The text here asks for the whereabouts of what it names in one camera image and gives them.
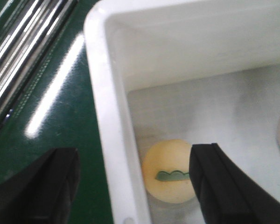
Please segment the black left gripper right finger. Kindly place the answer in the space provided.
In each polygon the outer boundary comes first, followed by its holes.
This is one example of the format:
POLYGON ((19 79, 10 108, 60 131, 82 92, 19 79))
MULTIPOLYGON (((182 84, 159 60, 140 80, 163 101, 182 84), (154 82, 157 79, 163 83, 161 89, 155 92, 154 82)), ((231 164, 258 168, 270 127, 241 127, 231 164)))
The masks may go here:
POLYGON ((280 203, 217 143, 195 144, 189 176, 207 224, 280 224, 280 203))

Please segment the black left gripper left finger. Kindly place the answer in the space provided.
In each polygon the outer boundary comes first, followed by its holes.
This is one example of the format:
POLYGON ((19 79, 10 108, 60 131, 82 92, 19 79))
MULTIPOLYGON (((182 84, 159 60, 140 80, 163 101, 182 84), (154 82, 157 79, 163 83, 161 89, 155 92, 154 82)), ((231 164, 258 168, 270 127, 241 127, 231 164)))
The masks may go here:
POLYGON ((0 224, 66 224, 80 182, 76 148, 53 148, 0 184, 0 224))

